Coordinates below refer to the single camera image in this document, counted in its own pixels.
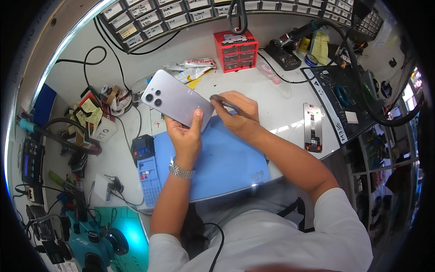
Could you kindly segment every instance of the smartphone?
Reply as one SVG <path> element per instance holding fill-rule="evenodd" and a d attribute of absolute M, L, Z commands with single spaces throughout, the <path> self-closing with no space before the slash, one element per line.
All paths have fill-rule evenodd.
<path fill-rule="evenodd" d="M 164 70 L 158 70 L 153 76 L 142 95 L 142 102 L 188 127 L 192 126 L 194 111 L 202 109 L 201 132 L 214 111 L 208 100 Z"/>

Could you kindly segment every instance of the white shirt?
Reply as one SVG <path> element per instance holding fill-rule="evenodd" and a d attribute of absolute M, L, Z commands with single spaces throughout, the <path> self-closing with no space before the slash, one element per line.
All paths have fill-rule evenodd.
<path fill-rule="evenodd" d="M 314 207 L 315 232 L 303 233 L 279 215 L 253 210 L 229 221 L 214 272 L 242 272 L 280 264 L 295 269 L 367 271 L 373 259 L 370 238 L 345 192 L 333 188 Z M 204 272 L 219 249 L 221 234 L 189 261 L 180 242 L 169 234 L 151 236 L 148 272 Z"/>

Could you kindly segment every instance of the plastic bottle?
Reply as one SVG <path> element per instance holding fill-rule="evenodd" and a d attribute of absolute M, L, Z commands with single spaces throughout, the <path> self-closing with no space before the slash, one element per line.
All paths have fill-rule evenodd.
<path fill-rule="evenodd" d="M 260 70 L 260 72 L 263 75 L 267 76 L 270 80 L 272 80 L 273 83 L 279 84 L 281 82 L 279 76 L 277 76 L 276 73 L 272 70 L 272 68 L 270 68 L 270 66 L 267 65 L 266 63 L 260 62 L 256 66 Z"/>

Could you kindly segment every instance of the left hand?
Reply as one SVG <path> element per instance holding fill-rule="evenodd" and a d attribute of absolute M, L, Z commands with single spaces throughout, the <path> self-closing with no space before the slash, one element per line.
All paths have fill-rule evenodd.
<path fill-rule="evenodd" d="M 204 113 L 196 109 L 193 113 L 191 128 L 186 128 L 174 119 L 165 116 L 166 129 L 175 148 L 177 166 L 191 171 L 201 150 L 201 124 Z"/>

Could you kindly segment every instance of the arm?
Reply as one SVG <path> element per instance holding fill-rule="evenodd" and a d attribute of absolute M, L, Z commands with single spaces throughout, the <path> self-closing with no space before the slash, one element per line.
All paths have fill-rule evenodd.
<path fill-rule="evenodd" d="M 165 116 L 167 133 L 175 148 L 175 164 L 181 169 L 191 171 L 201 150 L 202 118 L 202 110 L 197 109 L 194 113 L 192 127 L 187 129 Z M 190 185 L 190 179 L 169 174 L 151 217 L 151 235 L 167 233 L 180 240 L 181 228 L 189 206 Z"/>
<path fill-rule="evenodd" d="M 251 119 L 231 115 L 218 102 L 211 101 L 225 126 L 234 134 L 263 152 L 292 183 L 306 191 L 313 203 L 327 190 L 339 187 L 332 173 L 314 156 L 260 126 L 257 102 L 236 92 L 220 94 Z"/>

